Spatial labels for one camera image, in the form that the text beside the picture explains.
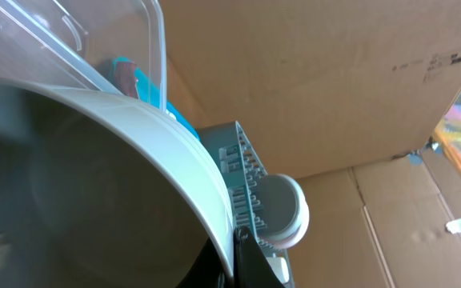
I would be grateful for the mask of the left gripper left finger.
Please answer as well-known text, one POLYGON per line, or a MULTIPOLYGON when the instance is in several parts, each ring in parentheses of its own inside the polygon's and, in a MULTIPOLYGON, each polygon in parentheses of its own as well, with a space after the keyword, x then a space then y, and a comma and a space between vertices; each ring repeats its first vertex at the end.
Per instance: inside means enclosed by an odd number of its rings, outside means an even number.
POLYGON ((208 239, 194 265, 176 288, 224 288, 226 276, 214 245, 208 239))

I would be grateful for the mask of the grey bowl with rice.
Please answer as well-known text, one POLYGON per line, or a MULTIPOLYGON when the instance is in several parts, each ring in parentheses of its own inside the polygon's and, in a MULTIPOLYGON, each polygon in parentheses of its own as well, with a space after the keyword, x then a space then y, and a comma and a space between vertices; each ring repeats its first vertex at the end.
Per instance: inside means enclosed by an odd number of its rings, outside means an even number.
POLYGON ((234 279, 226 185, 134 98, 0 78, 0 287, 176 287, 210 239, 234 279))

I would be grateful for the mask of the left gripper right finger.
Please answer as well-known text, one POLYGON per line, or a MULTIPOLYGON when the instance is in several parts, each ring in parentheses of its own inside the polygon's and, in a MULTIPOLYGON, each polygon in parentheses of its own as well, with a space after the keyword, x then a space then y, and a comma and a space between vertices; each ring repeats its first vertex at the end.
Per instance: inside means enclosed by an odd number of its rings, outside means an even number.
POLYGON ((234 232, 234 279, 237 288, 284 288, 246 226, 234 232))

